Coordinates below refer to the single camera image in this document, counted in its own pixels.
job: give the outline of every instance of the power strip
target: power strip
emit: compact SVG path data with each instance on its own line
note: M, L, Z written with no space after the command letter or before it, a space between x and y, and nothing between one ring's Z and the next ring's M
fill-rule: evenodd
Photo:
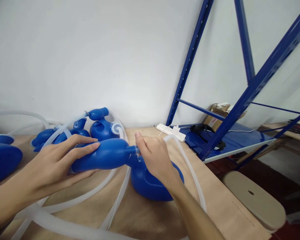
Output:
M167 135L170 135L170 134L173 134L172 133L172 128L166 126L166 125L163 125L162 123L158 124L157 127L156 127L160 132L163 132ZM177 139L180 141L180 142L184 142L185 141L185 138L186 138L186 135L181 133L181 132L178 132L177 135L175 135L177 137Z

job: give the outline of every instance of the white tube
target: white tube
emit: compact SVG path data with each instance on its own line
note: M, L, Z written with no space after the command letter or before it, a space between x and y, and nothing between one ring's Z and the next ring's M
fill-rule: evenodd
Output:
M48 197L45 197L41 200L39 200L37 203L40 207L42 207L42 205L45 203L45 201L48 199ZM21 237L23 236L24 232L27 230L28 226L30 225L30 223L32 222L32 219L30 218L26 218L23 223L21 224L21 226L18 228L18 230L14 233L14 235L12 236L11 240L19 240L21 239Z
M74 123L75 121L80 120L81 118L85 118L86 116L88 116L88 113L84 113L83 115L80 115L79 117L76 117L72 120L70 120L69 122L65 123L64 125L62 125L61 127L58 128L57 131L55 131L51 137L44 143L44 145L42 146L42 149L44 147L46 147L47 145L51 144L53 142L53 140L55 140L57 138L57 136L61 133L63 133L63 131L71 124Z
M0 111L0 116L10 115L10 114L19 114L19 115L27 115L27 116L36 117L36 118L38 118L39 120L42 121L42 123L44 124L44 126L46 128L49 128L49 123L47 122L47 120L45 120L44 117L40 116L39 114L28 112L28 111L20 111L20 110L3 110L3 111Z
M122 130L122 128L118 127L117 128L118 131L119 131L119 134L120 134L120 138L123 139L124 138L124 128ZM127 172L126 172L126 176L124 177L124 180L123 180L123 183L121 185L121 188L120 188L120 191L119 191L119 194L116 198L116 201L115 203L113 204L112 208L110 209L108 215L106 216L106 218L104 219L103 223L101 224L100 226L100 229L104 229L104 230L109 230L110 226L111 226L111 223L112 223L112 220L114 218L114 215L116 214L118 208L119 208L119 205L122 201L122 198L127 190L127 187L128 187L128 182L129 182L129 179L130 179L130 167L127 166Z
M46 228L52 232L68 236L70 238L84 240L136 240L134 238L130 238L117 233L108 232L101 229L93 229L72 222L64 221L43 211L38 205L32 205L32 207L29 209L29 214L33 221L39 226Z
M56 125L56 126L61 125L60 123L55 122L55 121L47 121L47 122L48 122L49 124L54 124L54 125ZM29 124L23 125L22 127L18 128L18 129L16 129L16 130L13 130L13 131L11 131L11 132L9 132L8 135L15 135L16 132L19 132L19 131L21 131L21 130L23 130L23 129L26 129L26 128L28 128L28 127L32 127L32 126L40 125L40 124L42 124L42 122L35 122L35 123L29 123Z
M205 199L204 199L204 196L203 196L203 192L202 192L200 183L199 183L199 181L198 181L197 175L196 175L195 171L193 170L193 167L192 167L192 165L191 165L191 163L190 163L190 161L189 161L189 159L188 159L186 153L184 152L184 150L183 150L183 148L182 148L182 146L181 146L179 140L177 139L177 137L176 137L175 135L173 135L173 134L168 135L168 136L166 136L163 140L167 142L169 139L174 139L175 142L177 143L177 145L178 145L178 147L179 147L179 149L180 149L180 152L181 152L181 154L182 154L184 160L186 161L186 163L187 163L187 165L188 165L188 168L189 168L189 170L190 170L190 172L191 172L191 175L192 175L194 184L196 185L196 188L197 188L197 191L198 191L198 195L199 195L199 200L200 200L200 206L202 207L202 209L203 209L205 212L207 212L206 201L205 201Z
M48 213L54 213L54 212L59 212L61 210L67 209L78 203L83 202L84 200L92 197L97 192L99 192L104 186L106 186L108 184L108 182L110 182L110 180L114 176L115 172L116 172L116 169L112 169L111 172L109 173L109 175L107 176L107 178L105 180L103 180L103 182L101 184L99 184L97 187L95 187L91 191L81 195L80 197L71 199L67 202L63 202L63 203L59 203L59 204L55 204L55 205L51 205L51 206L46 206L46 207L43 207L43 209Z
M64 133L65 133L67 139L68 139L69 137L71 137L71 135L72 135L68 128L65 128L65 129L64 129Z

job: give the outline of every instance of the blue shelf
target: blue shelf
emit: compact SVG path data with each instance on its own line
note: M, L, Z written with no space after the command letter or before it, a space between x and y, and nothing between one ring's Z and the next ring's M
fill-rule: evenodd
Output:
M182 125L179 127L187 127L191 125ZM251 131L251 128L243 126L239 123L235 123L231 130L235 131ZM191 148L194 146L201 146L193 148L196 154L200 154L202 149L207 145L196 133L190 131L190 128L181 128L180 132L186 135L185 142ZM201 132L201 135L209 140L211 137L207 135L207 132ZM226 143L226 147L222 151L212 150L209 156L203 161L204 163L212 162L217 159L227 157L242 151L248 151L250 149L254 149L258 146L262 146L264 144L269 144L273 142L275 138L269 137L263 133L258 131L253 132L229 132L223 138L222 141Z

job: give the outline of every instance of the right hand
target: right hand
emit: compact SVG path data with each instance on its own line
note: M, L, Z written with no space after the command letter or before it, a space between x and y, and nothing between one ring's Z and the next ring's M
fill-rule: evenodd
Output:
M140 149L149 172L164 186L180 179L177 169L172 165L166 142L161 137L143 137L135 133L136 144Z

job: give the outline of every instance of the stool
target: stool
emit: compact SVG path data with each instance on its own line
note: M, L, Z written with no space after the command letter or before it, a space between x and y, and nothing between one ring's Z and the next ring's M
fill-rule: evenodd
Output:
M227 173L222 182L270 233L284 225L283 206L255 182L237 171Z

